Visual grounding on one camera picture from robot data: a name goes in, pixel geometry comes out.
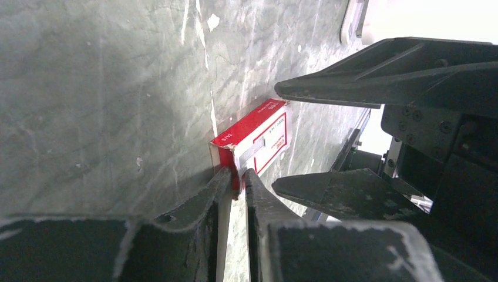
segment gray surface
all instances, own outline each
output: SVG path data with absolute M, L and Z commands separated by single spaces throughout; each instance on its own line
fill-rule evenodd
M 343 0 L 0 0 L 0 214 L 171 210 L 213 175 L 213 120 L 222 132 L 274 97 L 276 81 L 360 48 L 340 46 L 345 8 Z M 220 23 L 210 31 L 212 14 Z M 267 187 L 328 170 L 361 113 L 292 108 L 296 138 L 263 176 Z M 232 214 L 226 279 L 246 280 L 243 201 Z

